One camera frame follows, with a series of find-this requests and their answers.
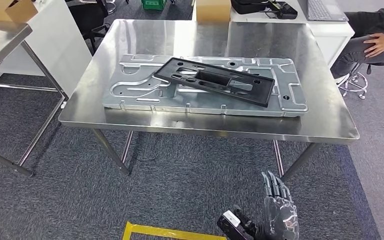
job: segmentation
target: laptop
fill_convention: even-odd
[[[348,22],[335,0],[298,0],[309,21]]]

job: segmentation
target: keyboard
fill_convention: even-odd
[[[332,19],[322,0],[308,0],[308,15],[313,20]]]

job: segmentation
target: sheet metal plate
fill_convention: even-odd
[[[308,111],[297,71],[290,59],[182,57],[186,60],[275,79],[268,107],[261,107],[153,77],[153,72],[172,57],[123,55],[103,94],[102,105],[122,111],[142,110],[261,117],[298,117]],[[241,82],[232,84],[237,88],[250,87],[249,84]]]

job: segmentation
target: black rectangular bracket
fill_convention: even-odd
[[[267,108],[275,80],[219,66],[173,57],[153,76],[172,83],[235,98]]]

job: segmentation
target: robot finger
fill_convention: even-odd
[[[270,182],[271,182],[271,189],[273,190],[273,197],[278,197],[280,196],[280,192],[279,192],[279,185],[278,185],[278,181],[276,180],[276,177],[275,175],[271,172],[271,171],[267,171],[268,172],[268,175],[270,175]]]
[[[286,200],[288,200],[290,203],[294,203],[294,201],[292,201],[292,196],[291,196],[291,192],[289,191],[289,188],[284,185],[284,188],[285,188],[285,191],[286,191]]]
[[[277,184],[279,185],[279,192],[280,192],[280,197],[283,198],[283,199],[287,199],[288,198],[288,195],[286,193],[286,186],[285,184],[282,182],[282,180],[278,177],[276,177],[276,180],[277,180]]]
[[[262,188],[264,190],[264,194],[266,197],[272,197],[273,194],[272,194],[272,187],[270,184],[270,180],[263,171],[261,172],[261,175],[262,175],[262,178],[264,179],[264,184],[262,186]]]

